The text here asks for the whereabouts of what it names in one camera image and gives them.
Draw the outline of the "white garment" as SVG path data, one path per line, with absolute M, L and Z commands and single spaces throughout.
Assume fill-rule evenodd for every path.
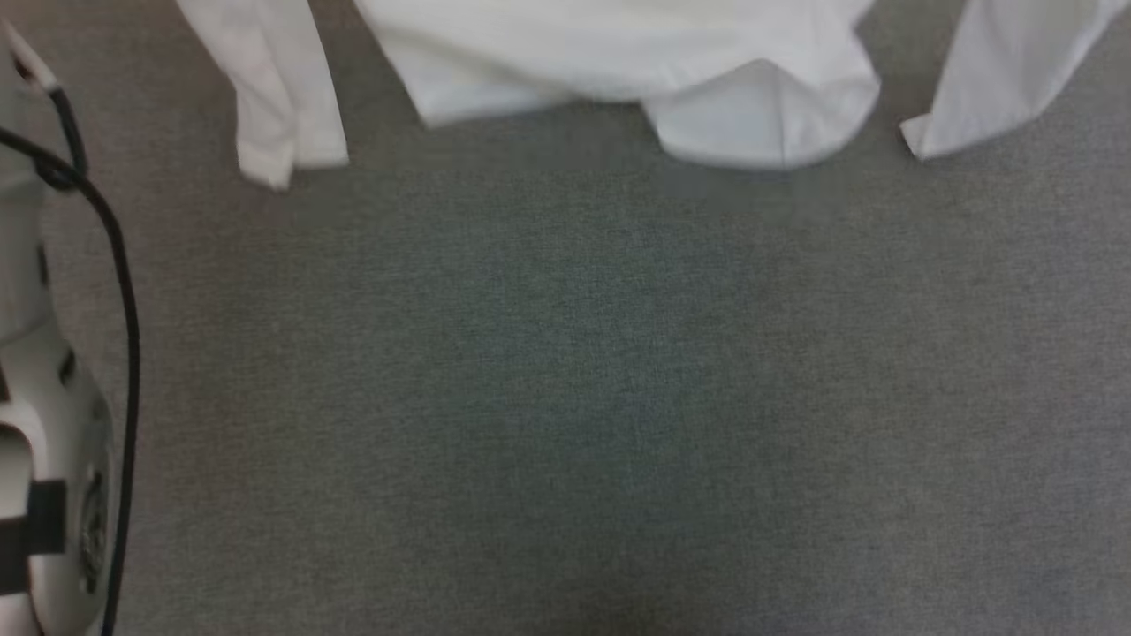
M 662 148 L 723 167 L 820 162 L 881 81 L 860 40 L 874 0 L 354 0 L 424 124 L 577 100 L 640 105 Z M 175 0 L 238 96 L 239 169 L 284 190 L 347 165 L 308 0 Z M 932 104 L 900 126 L 930 160 L 1051 105 L 1131 0 L 966 0 Z

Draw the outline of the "white paper label tag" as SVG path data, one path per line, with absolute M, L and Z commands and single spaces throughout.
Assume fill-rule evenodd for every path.
M 42 57 L 18 32 L 12 22 L 0 18 L 0 28 L 3 29 L 5 40 L 11 50 L 12 63 L 16 72 L 33 88 L 48 96 L 57 95 L 62 91 L 57 74 L 54 74 Z

